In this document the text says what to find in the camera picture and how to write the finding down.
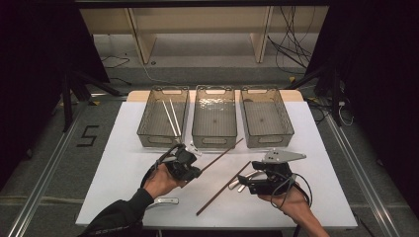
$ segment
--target floor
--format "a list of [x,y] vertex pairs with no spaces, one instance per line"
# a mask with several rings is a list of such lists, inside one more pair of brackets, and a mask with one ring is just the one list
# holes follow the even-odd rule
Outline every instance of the floor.
[[[281,40],[284,35],[271,35]],[[316,34],[301,34],[303,47],[312,51]],[[95,36],[95,45],[111,78],[110,86],[123,91],[148,89],[156,84],[230,83],[290,85],[301,78],[304,69],[267,44],[263,63],[256,63],[248,35],[160,35],[150,61],[139,62],[130,36]],[[328,230],[332,236],[419,236],[419,221],[410,210],[374,150],[352,118],[343,108],[337,127],[328,115],[328,98],[315,98],[315,80],[300,89],[312,104],[313,119],[326,146],[339,182],[359,220],[353,230]],[[75,122],[69,131],[63,129],[63,107],[59,103],[51,118],[24,159],[0,192],[0,237],[10,236],[76,236],[84,227],[74,224],[83,199],[100,162],[113,123],[125,97],[103,96],[89,87],[91,103],[77,103],[73,98]],[[96,135],[94,144],[83,137]],[[163,236],[197,236],[202,232],[163,231]],[[261,233],[222,232],[206,236],[254,236]],[[265,232],[265,236],[280,236]],[[155,236],[153,231],[145,235]],[[284,230],[293,236],[293,230]]]

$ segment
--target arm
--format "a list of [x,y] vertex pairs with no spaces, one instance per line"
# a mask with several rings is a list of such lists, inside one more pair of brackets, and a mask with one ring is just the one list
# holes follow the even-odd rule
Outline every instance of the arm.
[[[271,196],[258,196],[260,199],[271,201]],[[285,194],[272,197],[272,202],[280,208],[284,214],[288,215],[293,222],[300,225],[303,228],[308,236],[311,237],[325,237],[329,236],[324,228],[321,226],[318,219],[311,212],[310,207],[305,201],[302,193],[292,187],[288,191],[286,201],[283,203]]]
[[80,236],[99,235],[104,231],[138,233],[142,229],[142,217],[145,209],[154,200],[164,196],[176,187],[183,187],[184,181],[172,178],[165,164],[158,166],[144,187],[137,190],[128,201],[117,200],[103,209],[87,226]]

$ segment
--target black backdrop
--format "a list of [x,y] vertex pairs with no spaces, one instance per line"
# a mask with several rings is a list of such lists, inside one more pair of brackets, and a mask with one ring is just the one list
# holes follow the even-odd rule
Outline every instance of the black backdrop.
[[60,100],[66,70],[109,81],[78,9],[28,2],[0,3],[0,189]]
[[346,94],[386,171],[419,217],[419,8],[383,1],[365,18]]

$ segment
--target plastic storage bin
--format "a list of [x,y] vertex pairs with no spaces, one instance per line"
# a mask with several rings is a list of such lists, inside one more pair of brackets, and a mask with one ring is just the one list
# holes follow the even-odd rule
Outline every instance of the plastic storage bin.
[[189,104],[188,87],[153,87],[137,131],[142,146],[170,148],[181,142],[186,130]]
[[242,87],[240,109],[248,148],[289,145],[294,134],[293,125],[278,88]]
[[237,121],[231,86],[197,87],[192,136],[198,148],[234,147]]

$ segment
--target white tabletop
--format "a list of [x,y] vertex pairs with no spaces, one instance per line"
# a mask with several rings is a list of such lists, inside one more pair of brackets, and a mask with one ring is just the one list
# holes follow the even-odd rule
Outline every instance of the white tabletop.
[[[306,102],[285,102],[294,136],[287,148],[307,158],[290,162],[294,173],[304,176],[312,189],[312,211],[325,228],[355,228],[357,223],[330,163]],[[130,199],[148,168],[167,149],[144,148],[136,134],[144,102],[125,102],[121,106],[102,160],[85,198],[78,225],[87,225],[106,206],[118,199]],[[193,104],[190,105],[186,143],[192,140]],[[237,111],[237,140],[244,138],[241,112]],[[245,140],[229,151],[202,175],[167,197],[179,204],[163,205],[146,211],[144,228],[150,229],[279,229],[295,227],[293,221],[268,202],[250,195],[246,189],[225,189],[199,216],[207,203],[248,161],[261,161],[267,149],[248,149]],[[203,168],[223,150],[204,150],[194,166]],[[249,165],[242,174],[251,172]],[[302,179],[297,179],[308,192]]]

